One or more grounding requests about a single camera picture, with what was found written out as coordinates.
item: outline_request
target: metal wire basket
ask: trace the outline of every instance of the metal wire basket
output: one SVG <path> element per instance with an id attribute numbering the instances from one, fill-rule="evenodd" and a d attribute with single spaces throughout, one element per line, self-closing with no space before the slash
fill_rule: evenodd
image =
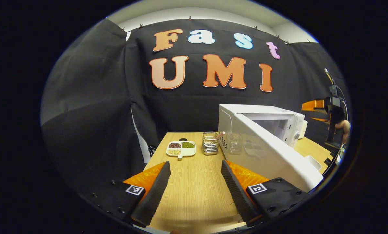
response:
<path id="1" fill-rule="evenodd" d="M 203 132 L 203 153 L 213 155 L 219 152 L 219 140 L 216 137 L 217 132 Z"/>

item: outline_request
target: light blue letter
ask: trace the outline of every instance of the light blue letter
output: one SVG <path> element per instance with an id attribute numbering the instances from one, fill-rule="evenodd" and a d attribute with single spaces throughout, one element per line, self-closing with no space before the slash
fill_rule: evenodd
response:
<path id="1" fill-rule="evenodd" d="M 191 31 L 192 36 L 188 37 L 190 43 L 204 43 L 204 44 L 213 44 L 216 40 L 213 39 L 213 33 L 208 30 L 194 30 Z"/>
<path id="2" fill-rule="evenodd" d="M 247 35 L 236 33 L 234 34 L 234 39 L 237 40 L 236 45 L 240 48 L 244 48 L 244 49 L 253 48 L 252 39 Z"/>

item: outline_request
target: pink letter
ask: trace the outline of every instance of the pink letter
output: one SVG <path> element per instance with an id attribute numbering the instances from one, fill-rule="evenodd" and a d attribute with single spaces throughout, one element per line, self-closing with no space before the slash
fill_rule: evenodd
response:
<path id="1" fill-rule="evenodd" d="M 280 55 L 276 53 L 277 47 L 273 44 L 273 42 L 266 42 L 266 44 L 269 46 L 270 53 L 275 59 L 280 59 Z"/>

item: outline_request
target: white wall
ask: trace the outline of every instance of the white wall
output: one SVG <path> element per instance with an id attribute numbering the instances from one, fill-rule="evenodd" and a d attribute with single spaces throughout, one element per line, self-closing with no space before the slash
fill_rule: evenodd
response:
<path id="1" fill-rule="evenodd" d="M 277 12 L 250 0 L 140 0 L 123 7 L 108 16 L 115 24 L 128 21 L 148 13 L 174 8 L 206 8 L 216 9 L 240 15 L 256 22 L 260 22 L 271 28 L 289 22 Z"/>
<path id="2" fill-rule="evenodd" d="M 124 28 L 125 31 L 130 31 L 135 28 L 139 28 L 140 24 L 149 25 L 157 22 L 169 21 L 169 20 L 180 20 L 188 19 L 191 16 L 192 19 L 210 19 L 210 20 L 223 20 L 233 23 L 238 23 L 254 28 L 257 26 L 257 29 L 276 35 L 271 27 L 268 27 L 262 23 L 256 22 L 252 19 L 246 17 L 235 15 L 233 13 L 208 9 L 208 8 L 196 8 L 196 7 L 184 7 L 184 8 L 174 8 L 174 9 L 164 9 L 157 12 L 152 12 L 146 15 L 141 15 L 136 18 L 130 19 L 123 23 L 118 24 L 120 28 Z"/>
<path id="3" fill-rule="evenodd" d="M 273 27 L 273 31 L 275 31 L 282 40 L 288 41 L 289 43 L 307 42 L 308 40 L 310 42 L 318 42 L 309 33 L 292 22 L 275 26 Z"/>

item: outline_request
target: white microwave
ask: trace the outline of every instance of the white microwave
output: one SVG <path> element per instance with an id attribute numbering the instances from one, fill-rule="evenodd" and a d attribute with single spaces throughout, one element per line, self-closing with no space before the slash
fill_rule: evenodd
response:
<path id="1" fill-rule="evenodd" d="M 303 124 L 303 114 L 282 108 L 220 104 L 219 144 L 228 161 L 308 192 L 323 176 L 293 149 Z"/>

